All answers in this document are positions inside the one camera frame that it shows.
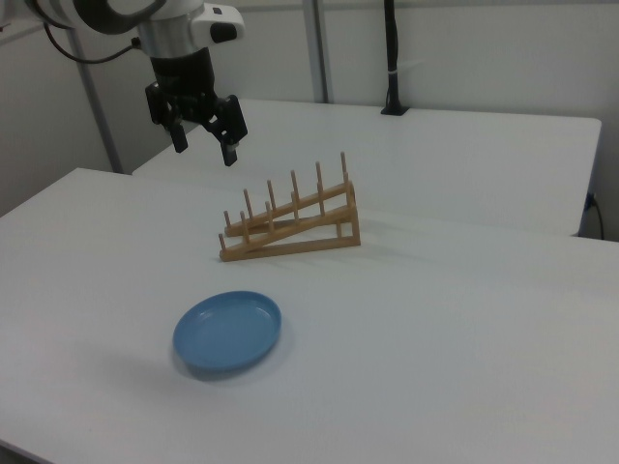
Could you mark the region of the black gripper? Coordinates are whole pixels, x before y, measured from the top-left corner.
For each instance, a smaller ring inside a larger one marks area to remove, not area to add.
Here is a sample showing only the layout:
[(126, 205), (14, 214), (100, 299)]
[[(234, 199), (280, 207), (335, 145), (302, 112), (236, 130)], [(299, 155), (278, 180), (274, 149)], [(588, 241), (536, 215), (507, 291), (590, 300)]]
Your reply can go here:
[(151, 120), (167, 131), (175, 151), (188, 148), (183, 120), (202, 124), (219, 141), (224, 165), (232, 166), (248, 128), (235, 95), (217, 98), (209, 49), (179, 58), (151, 58), (151, 65), (158, 82), (145, 89)]

